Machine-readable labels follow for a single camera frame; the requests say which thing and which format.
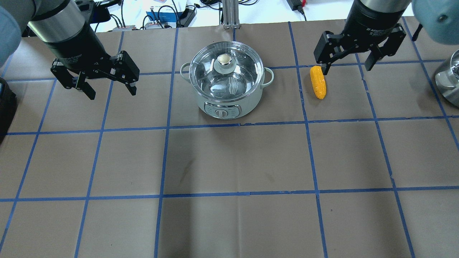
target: table surface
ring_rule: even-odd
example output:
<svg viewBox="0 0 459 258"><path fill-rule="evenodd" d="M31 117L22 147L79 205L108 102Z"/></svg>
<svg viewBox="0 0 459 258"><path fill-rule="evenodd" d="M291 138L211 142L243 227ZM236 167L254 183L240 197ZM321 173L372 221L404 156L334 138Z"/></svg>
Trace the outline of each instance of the table surface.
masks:
<svg viewBox="0 0 459 258"><path fill-rule="evenodd" d="M91 80L94 101L23 39L0 70L19 99L0 146L0 258L458 257L459 109L431 79L458 46L423 31L371 72L348 56L320 101L312 52L343 25L99 33L141 75L136 96ZM275 79L251 113L218 120L178 70L233 39Z"/></svg>

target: white surface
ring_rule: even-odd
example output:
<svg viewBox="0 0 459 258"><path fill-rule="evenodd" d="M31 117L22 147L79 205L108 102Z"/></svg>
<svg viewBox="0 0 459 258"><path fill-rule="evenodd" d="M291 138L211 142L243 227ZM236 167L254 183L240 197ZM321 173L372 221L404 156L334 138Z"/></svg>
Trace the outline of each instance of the white surface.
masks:
<svg viewBox="0 0 459 258"><path fill-rule="evenodd" d="M194 3L201 4L199 0L175 0L177 5ZM353 0L308 0L304 7L308 21L346 19L351 9ZM154 0L125 0L123 6L124 21L126 25L142 26L142 20L149 9L145 6L158 4ZM111 14L121 18L121 8L118 5L109 8ZM408 6L404 16L413 16L411 4ZM303 16L292 11L286 0L258 0L252 6L239 5L240 23L272 23L272 22L297 22L303 21ZM209 7L197 9L196 17L190 27L216 26L220 24L219 11ZM113 20L99 24L98 32L109 31L116 26Z"/></svg>

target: metal bracket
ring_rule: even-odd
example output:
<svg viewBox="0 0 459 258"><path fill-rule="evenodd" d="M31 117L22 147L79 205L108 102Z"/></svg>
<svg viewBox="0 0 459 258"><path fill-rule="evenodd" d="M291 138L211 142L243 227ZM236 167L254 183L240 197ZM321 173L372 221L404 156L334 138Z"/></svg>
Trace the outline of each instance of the metal bracket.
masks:
<svg viewBox="0 0 459 258"><path fill-rule="evenodd" d="M223 0L223 28L240 28L239 24L239 1Z"/></svg>

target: orange object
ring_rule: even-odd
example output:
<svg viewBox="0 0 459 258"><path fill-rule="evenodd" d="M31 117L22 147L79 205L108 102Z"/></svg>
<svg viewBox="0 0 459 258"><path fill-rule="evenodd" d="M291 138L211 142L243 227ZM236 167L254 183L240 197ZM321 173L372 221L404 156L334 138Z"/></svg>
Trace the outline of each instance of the orange object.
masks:
<svg viewBox="0 0 459 258"><path fill-rule="evenodd" d="M322 68L316 65L311 68L309 74L311 76L314 94L318 99L324 99L325 95L327 95L327 85L325 83L324 74L322 73Z"/></svg>

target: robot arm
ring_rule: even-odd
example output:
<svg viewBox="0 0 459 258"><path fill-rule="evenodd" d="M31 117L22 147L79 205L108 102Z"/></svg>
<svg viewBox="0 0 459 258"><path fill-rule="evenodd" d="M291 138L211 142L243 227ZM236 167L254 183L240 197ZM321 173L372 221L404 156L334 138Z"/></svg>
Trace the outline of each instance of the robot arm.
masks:
<svg viewBox="0 0 459 258"><path fill-rule="evenodd" d="M21 31L28 24L57 57L51 72L64 88L81 90L93 100L95 91L86 79L108 78L125 84L131 95L136 94L140 71L134 61L126 51L116 56L107 54L73 0L0 0L0 19L14 27L8 39L14 43L2 50L3 57L17 48Z"/></svg>
<svg viewBox="0 0 459 258"><path fill-rule="evenodd" d="M367 71L385 56L393 56L406 33L398 23L411 0L354 0L340 34L325 31L314 50L316 62L327 74L331 64L352 53L371 51ZM459 43L459 1L413 0L416 18L442 44Z"/></svg>

